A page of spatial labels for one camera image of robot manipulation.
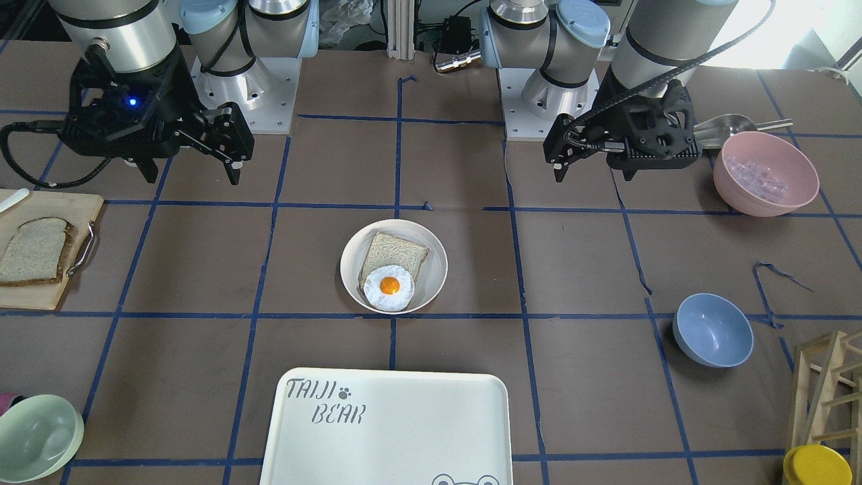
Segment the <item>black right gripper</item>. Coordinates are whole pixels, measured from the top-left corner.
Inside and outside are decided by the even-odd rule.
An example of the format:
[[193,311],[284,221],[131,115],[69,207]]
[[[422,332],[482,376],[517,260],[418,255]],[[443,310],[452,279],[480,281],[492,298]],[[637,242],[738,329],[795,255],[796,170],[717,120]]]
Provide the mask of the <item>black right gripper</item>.
[[222,163],[239,185],[242,162],[252,159],[255,136],[237,102],[205,108],[180,46],[153,67],[120,73],[104,46],[89,46],[70,81],[63,143],[80,156],[121,158],[154,183],[154,160],[192,148]]

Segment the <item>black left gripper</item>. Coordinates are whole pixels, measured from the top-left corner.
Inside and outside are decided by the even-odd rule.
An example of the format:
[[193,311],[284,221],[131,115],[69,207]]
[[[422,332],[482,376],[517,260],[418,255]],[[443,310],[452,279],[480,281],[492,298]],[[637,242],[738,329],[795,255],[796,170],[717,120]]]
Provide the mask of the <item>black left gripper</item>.
[[[607,165],[631,181],[640,170],[677,170],[698,159],[694,136],[694,107],[687,88],[678,79],[667,83],[660,98],[640,94],[607,108],[588,120],[584,136],[590,142],[622,142],[624,150],[608,153]],[[602,154],[594,146],[578,146],[574,117],[560,113],[543,141],[545,162],[552,165],[557,183],[579,160]]]

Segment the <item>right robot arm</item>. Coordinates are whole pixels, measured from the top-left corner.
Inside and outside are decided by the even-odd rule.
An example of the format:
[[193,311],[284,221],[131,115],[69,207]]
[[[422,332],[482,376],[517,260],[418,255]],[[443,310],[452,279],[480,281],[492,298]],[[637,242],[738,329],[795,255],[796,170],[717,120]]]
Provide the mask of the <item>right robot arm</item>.
[[250,115],[281,102],[264,59],[317,53],[317,1],[182,1],[196,49],[191,69],[164,1],[53,1],[81,53],[59,141],[80,156],[119,158],[145,181],[157,159],[193,148],[224,166],[232,185],[252,159]]

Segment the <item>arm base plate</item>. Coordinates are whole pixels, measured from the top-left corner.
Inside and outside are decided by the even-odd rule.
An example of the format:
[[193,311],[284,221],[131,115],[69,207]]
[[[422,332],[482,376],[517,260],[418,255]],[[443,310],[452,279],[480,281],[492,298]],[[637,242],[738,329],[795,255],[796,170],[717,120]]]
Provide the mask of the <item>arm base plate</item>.
[[245,73],[230,77],[202,73],[195,59],[191,75],[207,108],[235,102],[253,134],[289,135],[302,59],[258,58]]
[[559,114],[573,119],[590,110],[599,89],[595,71],[584,85],[560,87],[537,69],[498,69],[506,135],[509,141],[542,141]]

